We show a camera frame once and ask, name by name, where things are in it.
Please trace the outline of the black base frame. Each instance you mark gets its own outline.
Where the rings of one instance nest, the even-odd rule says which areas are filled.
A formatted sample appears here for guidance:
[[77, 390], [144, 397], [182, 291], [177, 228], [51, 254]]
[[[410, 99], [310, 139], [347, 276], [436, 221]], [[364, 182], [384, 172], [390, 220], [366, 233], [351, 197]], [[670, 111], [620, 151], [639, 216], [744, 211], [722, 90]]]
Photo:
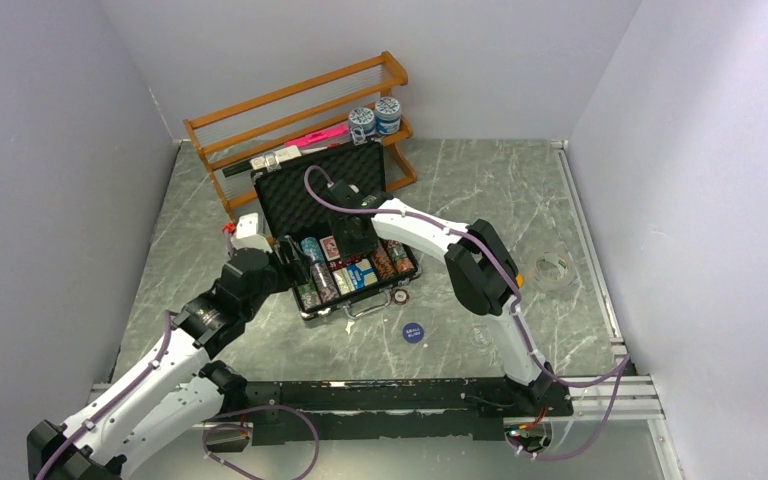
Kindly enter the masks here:
[[547, 385], [532, 399], [505, 377], [252, 381], [228, 392], [219, 418], [253, 428], [256, 446], [308, 440], [468, 436], [496, 441], [539, 418], [570, 417], [569, 390]]

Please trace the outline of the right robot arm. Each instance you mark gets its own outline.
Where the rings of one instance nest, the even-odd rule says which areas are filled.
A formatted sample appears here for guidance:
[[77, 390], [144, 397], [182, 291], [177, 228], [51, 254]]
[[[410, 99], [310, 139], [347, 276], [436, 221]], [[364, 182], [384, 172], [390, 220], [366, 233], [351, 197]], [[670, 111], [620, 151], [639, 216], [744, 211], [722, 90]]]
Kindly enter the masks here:
[[444, 264], [456, 299], [469, 312], [486, 318], [504, 374], [513, 383], [509, 390], [513, 408], [532, 415], [547, 403], [553, 374], [524, 320], [518, 267], [491, 224], [443, 220], [390, 195], [344, 207], [312, 190], [308, 193], [334, 212], [362, 216], [378, 237], [398, 241]]

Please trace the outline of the wooden shelf rack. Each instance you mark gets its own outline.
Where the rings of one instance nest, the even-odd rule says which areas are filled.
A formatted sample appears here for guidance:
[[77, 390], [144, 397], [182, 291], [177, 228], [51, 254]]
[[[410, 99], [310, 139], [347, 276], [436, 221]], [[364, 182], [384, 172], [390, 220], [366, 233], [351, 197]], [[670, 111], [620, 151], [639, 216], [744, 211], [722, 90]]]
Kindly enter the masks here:
[[392, 96], [408, 82], [405, 67], [384, 51], [183, 124], [223, 210], [235, 221], [257, 199], [247, 173], [253, 158], [346, 125], [352, 109], [372, 109], [379, 98]]

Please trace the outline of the light blue chip stack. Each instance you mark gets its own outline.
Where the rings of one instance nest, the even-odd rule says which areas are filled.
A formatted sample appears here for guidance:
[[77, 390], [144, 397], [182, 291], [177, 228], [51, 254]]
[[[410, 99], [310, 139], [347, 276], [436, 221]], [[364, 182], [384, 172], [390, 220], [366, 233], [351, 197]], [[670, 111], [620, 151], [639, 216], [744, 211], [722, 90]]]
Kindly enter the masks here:
[[303, 253], [310, 259], [311, 263], [324, 263], [326, 261], [324, 253], [320, 247], [320, 243], [316, 238], [303, 238], [300, 241], [300, 246]]

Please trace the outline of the pink highlighter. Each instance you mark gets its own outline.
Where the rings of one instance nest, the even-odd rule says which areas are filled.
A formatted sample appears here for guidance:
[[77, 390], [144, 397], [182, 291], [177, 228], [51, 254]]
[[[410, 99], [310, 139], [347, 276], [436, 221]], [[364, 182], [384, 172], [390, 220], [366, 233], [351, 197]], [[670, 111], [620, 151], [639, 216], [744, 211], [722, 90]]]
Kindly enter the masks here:
[[339, 123], [329, 128], [321, 129], [284, 143], [285, 147], [295, 146], [299, 150], [329, 147], [335, 144], [345, 143], [350, 139], [349, 128], [346, 123]]

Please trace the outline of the brown orange chip stack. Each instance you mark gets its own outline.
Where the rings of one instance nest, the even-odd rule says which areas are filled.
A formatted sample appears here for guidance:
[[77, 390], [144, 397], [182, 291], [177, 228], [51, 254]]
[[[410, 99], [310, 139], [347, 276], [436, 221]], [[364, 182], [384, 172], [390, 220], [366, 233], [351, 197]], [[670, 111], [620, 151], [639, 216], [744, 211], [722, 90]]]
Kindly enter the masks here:
[[370, 259], [380, 280], [386, 281], [397, 274], [397, 270], [391, 262], [388, 252], [381, 244], [371, 254]]

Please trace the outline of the red playing card deck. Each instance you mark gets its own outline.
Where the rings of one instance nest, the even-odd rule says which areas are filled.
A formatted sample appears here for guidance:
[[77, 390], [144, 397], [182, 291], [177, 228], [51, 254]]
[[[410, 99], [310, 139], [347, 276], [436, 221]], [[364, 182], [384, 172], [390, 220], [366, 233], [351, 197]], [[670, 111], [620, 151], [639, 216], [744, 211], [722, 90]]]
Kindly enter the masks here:
[[333, 236], [327, 236], [319, 240], [320, 247], [327, 261], [341, 259], [341, 252]]

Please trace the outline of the blue orange chip stack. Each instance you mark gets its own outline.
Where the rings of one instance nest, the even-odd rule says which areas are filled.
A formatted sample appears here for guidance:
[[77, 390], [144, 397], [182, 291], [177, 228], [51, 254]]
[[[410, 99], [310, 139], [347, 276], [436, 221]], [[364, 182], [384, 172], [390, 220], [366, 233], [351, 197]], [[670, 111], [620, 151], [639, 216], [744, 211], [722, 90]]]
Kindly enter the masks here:
[[340, 291], [324, 262], [313, 263], [311, 274], [318, 294], [324, 303], [335, 301], [340, 297]]

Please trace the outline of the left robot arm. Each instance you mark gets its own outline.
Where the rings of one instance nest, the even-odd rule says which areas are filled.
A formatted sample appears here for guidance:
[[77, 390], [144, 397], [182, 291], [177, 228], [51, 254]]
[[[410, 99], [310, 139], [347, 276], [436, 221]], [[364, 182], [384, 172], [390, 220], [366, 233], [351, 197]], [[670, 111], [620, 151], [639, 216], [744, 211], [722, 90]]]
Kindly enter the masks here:
[[220, 276], [180, 312], [164, 314], [164, 332], [144, 357], [77, 413], [32, 429], [30, 478], [128, 479], [194, 424], [244, 411], [246, 381], [217, 356], [270, 295], [292, 285], [264, 225], [251, 213], [227, 227]]

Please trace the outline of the blue tin left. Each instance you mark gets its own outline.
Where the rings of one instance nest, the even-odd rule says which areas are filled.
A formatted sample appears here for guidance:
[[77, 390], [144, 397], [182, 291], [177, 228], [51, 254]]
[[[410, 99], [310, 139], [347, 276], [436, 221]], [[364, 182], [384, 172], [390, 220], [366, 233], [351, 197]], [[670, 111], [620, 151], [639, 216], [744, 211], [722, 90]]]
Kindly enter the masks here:
[[376, 117], [367, 107], [352, 109], [347, 116], [347, 126], [353, 142], [362, 142], [374, 136], [376, 132]]

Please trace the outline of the blue tin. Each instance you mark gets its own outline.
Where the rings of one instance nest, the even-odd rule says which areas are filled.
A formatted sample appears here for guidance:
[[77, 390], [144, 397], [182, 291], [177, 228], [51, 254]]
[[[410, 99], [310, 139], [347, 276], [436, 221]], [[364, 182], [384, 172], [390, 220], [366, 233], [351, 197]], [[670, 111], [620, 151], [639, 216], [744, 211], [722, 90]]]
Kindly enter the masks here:
[[394, 97], [381, 97], [374, 105], [376, 130], [379, 135], [388, 136], [396, 134], [401, 126], [402, 107], [401, 102]]
[[347, 126], [353, 142], [362, 142], [374, 136], [376, 132], [376, 117], [367, 107], [352, 109], [347, 116]]

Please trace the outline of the black poker chip case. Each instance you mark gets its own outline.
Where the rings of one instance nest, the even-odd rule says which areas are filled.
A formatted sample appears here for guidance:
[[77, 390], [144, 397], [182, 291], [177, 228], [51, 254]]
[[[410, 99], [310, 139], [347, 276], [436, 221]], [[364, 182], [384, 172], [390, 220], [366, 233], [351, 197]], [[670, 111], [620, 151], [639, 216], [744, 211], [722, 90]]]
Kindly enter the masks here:
[[384, 152], [377, 142], [303, 155], [251, 173], [277, 251], [302, 282], [291, 291], [304, 320], [350, 310], [421, 274], [411, 248], [375, 237], [369, 221], [326, 208], [382, 199]]

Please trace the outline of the blue tin right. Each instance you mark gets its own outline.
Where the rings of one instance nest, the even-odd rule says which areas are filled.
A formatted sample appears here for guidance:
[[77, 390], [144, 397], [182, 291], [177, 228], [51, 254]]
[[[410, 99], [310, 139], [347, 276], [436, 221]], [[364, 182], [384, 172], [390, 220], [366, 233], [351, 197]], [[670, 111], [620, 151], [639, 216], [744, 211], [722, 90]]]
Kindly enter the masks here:
[[388, 136], [396, 134], [401, 126], [402, 107], [401, 102], [394, 97], [381, 97], [374, 105], [376, 130], [379, 135]]

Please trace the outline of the blue Texas Hold'em card deck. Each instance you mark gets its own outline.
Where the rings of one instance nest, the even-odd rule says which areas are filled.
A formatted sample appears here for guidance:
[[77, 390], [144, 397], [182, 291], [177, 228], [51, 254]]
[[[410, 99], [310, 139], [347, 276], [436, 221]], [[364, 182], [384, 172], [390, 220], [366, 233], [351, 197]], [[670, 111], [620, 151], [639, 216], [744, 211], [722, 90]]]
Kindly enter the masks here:
[[341, 295], [372, 286], [379, 281], [378, 276], [368, 259], [349, 263], [332, 272], [332, 276]]

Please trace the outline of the blue small blind button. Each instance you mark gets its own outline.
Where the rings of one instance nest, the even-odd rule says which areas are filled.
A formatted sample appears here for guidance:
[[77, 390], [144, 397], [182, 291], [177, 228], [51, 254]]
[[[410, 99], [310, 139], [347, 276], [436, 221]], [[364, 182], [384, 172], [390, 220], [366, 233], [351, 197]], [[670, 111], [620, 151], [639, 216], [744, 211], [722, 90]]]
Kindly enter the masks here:
[[424, 336], [425, 330], [419, 323], [410, 322], [403, 326], [402, 337], [407, 343], [417, 344], [424, 339]]

